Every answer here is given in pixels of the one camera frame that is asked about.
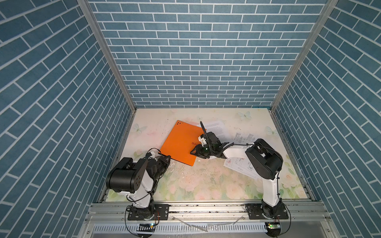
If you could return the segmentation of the orange file folder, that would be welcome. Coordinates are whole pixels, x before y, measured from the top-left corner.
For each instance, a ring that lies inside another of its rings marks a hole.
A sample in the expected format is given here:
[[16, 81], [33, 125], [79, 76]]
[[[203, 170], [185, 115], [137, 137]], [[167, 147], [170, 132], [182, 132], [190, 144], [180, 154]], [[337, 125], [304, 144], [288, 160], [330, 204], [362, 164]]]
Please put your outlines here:
[[202, 128], [176, 121], [160, 151], [178, 162], [193, 166], [196, 156], [192, 155], [191, 151], [200, 144], [198, 137], [202, 134]]

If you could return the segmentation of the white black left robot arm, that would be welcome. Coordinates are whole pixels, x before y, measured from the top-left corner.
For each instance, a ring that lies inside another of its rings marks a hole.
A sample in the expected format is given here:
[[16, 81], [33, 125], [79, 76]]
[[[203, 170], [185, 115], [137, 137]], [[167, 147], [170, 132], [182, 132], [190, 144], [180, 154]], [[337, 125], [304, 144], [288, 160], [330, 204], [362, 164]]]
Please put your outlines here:
[[149, 153], [136, 162], [125, 157], [108, 173], [106, 187], [131, 203], [127, 208], [127, 220], [168, 219], [169, 205], [156, 205], [153, 196], [170, 162], [170, 156], [161, 154]]

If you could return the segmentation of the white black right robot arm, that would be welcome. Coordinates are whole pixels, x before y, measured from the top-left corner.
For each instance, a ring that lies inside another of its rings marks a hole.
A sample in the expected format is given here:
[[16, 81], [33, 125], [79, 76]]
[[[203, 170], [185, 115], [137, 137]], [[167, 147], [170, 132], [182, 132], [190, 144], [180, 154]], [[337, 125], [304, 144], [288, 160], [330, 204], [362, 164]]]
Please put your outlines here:
[[263, 197], [261, 209], [264, 217], [274, 219], [284, 210], [284, 204], [279, 194], [279, 172], [282, 169], [283, 158], [265, 140], [259, 138], [252, 144], [212, 142], [203, 137], [200, 144], [190, 152], [202, 159], [211, 156], [221, 159], [248, 159], [256, 173], [262, 178]]

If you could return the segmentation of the white text document sheet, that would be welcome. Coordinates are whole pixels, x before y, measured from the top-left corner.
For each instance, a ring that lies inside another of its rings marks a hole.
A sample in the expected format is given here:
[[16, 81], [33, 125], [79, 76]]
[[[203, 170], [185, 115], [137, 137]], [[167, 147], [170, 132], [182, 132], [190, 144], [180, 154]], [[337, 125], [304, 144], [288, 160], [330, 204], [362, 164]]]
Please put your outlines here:
[[221, 143], [232, 141], [228, 129], [222, 121], [203, 123], [203, 125], [206, 129], [206, 132], [214, 133]]

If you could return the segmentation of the technical drawing sheet upper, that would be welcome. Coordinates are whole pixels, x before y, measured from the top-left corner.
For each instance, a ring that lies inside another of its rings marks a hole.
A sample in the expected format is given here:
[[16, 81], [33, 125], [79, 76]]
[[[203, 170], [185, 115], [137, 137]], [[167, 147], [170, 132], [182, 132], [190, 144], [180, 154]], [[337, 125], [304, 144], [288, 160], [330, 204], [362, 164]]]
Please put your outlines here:
[[242, 132], [237, 132], [234, 136], [233, 142], [235, 144], [253, 144], [256, 141], [254, 134], [244, 134]]

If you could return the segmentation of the technical drawing sheet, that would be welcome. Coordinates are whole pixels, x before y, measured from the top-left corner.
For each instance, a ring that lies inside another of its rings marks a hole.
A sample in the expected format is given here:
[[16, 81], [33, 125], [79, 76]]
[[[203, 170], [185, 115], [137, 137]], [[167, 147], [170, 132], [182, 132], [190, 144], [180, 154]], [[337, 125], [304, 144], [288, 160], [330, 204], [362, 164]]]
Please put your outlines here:
[[227, 158], [224, 162], [224, 167], [227, 167], [233, 171], [244, 174], [253, 179], [262, 179], [262, 177], [256, 172], [253, 165], [248, 158]]
[[235, 144], [253, 144], [256, 141], [254, 134], [244, 134], [242, 132], [237, 132], [234, 136], [233, 142]]

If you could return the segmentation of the technical drawing sheet lower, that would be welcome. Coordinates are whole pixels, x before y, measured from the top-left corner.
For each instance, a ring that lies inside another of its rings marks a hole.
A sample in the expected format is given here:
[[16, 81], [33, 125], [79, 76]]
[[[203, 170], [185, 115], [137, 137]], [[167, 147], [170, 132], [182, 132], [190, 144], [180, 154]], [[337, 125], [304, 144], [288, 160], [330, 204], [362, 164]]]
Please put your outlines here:
[[256, 172], [253, 165], [248, 158], [227, 158], [224, 162], [224, 167], [227, 167], [233, 171], [244, 174], [253, 179], [262, 179], [262, 177]]

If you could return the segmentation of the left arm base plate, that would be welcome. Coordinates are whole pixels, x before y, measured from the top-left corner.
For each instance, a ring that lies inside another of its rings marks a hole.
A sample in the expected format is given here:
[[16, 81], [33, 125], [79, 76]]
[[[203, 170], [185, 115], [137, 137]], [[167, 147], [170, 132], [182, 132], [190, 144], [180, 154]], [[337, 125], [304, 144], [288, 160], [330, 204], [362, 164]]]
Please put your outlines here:
[[147, 208], [135, 208], [131, 206], [127, 209], [129, 221], [152, 220], [158, 215], [157, 220], [168, 220], [169, 204], [151, 204]]

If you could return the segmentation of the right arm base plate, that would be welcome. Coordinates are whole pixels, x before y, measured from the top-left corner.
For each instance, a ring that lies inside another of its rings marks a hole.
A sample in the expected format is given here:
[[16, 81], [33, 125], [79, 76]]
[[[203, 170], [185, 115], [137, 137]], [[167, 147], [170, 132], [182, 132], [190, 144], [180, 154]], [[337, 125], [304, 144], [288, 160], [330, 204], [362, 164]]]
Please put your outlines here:
[[285, 205], [280, 201], [276, 206], [271, 207], [266, 203], [249, 203], [245, 205], [250, 220], [260, 219], [289, 219]]

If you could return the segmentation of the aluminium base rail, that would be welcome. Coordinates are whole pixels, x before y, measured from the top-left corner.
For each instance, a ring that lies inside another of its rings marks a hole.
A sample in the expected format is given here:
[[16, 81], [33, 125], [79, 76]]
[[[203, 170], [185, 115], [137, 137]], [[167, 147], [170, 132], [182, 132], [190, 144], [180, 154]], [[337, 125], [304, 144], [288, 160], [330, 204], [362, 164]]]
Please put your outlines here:
[[[280, 220], [287, 235], [301, 232], [307, 226], [306, 232], [321, 233], [325, 238], [338, 238], [339, 233], [328, 214], [323, 202], [308, 199], [286, 199], [283, 201], [289, 214], [289, 219]], [[169, 204], [168, 220], [159, 220], [159, 223], [244, 223], [267, 222], [267, 219], [250, 220], [245, 205], [259, 203], [258, 200], [247, 201], [184, 201], [158, 202]], [[93, 235], [93, 228], [98, 224], [127, 224], [140, 221], [127, 220], [129, 202], [93, 203], [79, 232], [80, 238], [89, 238]]]

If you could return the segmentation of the aluminium corner post left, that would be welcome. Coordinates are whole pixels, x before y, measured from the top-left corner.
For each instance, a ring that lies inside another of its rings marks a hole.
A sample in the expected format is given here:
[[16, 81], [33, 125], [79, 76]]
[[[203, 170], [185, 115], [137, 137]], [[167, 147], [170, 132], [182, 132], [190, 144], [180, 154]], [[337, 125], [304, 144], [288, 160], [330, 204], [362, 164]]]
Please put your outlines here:
[[88, 1], [85, 1], [85, 0], [78, 0], [77, 1], [78, 4], [79, 4], [79, 7], [85, 17], [85, 19], [87, 20], [92, 32], [93, 32], [93, 35], [101, 49], [101, 51], [103, 52], [104, 54], [104, 57], [125, 97], [125, 99], [127, 100], [127, 103], [128, 105], [130, 106], [131, 110], [133, 113], [136, 112], [137, 108], [127, 90], [127, 87], [126, 87], [126, 84], [122, 78], [122, 75], [117, 67], [117, 64], [113, 58], [113, 55], [108, 47], [108, 44], [104, 38], [104, 35], [100, 29], [100, 26], [96, 20], [96, 17], [90, 7], [90, 4]]

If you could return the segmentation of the aluminium corner post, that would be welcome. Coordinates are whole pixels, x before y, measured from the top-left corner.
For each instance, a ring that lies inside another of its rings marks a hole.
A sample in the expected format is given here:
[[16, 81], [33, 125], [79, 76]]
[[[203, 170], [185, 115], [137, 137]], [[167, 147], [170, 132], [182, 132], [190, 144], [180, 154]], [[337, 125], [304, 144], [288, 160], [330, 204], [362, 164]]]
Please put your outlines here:
[[297, 55], [294, 64], [290, 68], [288, 75], [285, 77], [285, 80], [275, 97], [275, 100], [271, 104], [271, 107], [270, 107], [271, 112], [275, 112], [276, 108], [279, 106], [282, 97], [285, 95], [288, 87], [291, 85], [296, 73], [300, 69], [304, 59], [309, 53], [311, 47], [316, 41], [319, 33], [321, 32], [322, 28], [324, 27], [326, 21], [328, 20], [329, 16], [331, 15], [337, 3], [338, 3], [338, 0], [328, 0], [326, 4], [324, 5], [324, 7], [322, 8], [316, 23], [313, 25], [306, 41], [304, 42], [302, 46], [300, 53]]
[[100, 26], [96, 20], [96, 17], [90, 7], [90, 4], [88, 1], [85, 1], [85, 0], [78, 0], [77, 1], [78, 4], [79, 4], [79, 7], [85, 17], [85, 19], [87, 20], [92, 32], [93, 32], [93, 35], [101, 49], [101, 51], [103, 52], [104, 54], [104, 57], [125, 97], [125, 99], [127, 100], [127, 103], [128, 105], [130, 106], [131, 110], [133, 113], [136, 112], [137, 108], [127, 90], [127, 87], [126, 87], [126, 84], [122, 78], [122, 75], [117, 67], [117, 64], [113, 58], [113, 55], [108, 47], [108, 44], [104, 38], [104, 35], [100, 29]]

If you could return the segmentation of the aluminium corner post right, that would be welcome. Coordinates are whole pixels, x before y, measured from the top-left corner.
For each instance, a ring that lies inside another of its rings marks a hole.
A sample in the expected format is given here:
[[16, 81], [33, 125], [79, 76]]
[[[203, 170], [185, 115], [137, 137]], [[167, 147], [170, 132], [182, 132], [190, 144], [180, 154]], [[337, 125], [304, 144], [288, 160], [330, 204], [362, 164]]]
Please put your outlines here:
[[302, 46], [300, 53], [297, 55], [294, 64], [290, 68], [288, 75], [285, 77], [285, 80], [275, 97], [275, 100], [271, 104], [271, 107], [270, 107], [271, 112], [275, 112], [276, 108], [279, 106], [282, 97], [285, 95], [288, 87], [291, 85], [296, 73], [300, 69], [304, 59], [309, 53], [311, 47], [316, 41], [319, 33], [321, 32], [322, 28], [324, 27], [326, 21], [328, 20], [329, 16], [331, 15], [337, 3], [338, 3], [338, 0], [328, 0], [326, 4], [324, 5], [324, 7], [322, 8], [316, 23], [313, 25], [306, 41], [304, 42]]

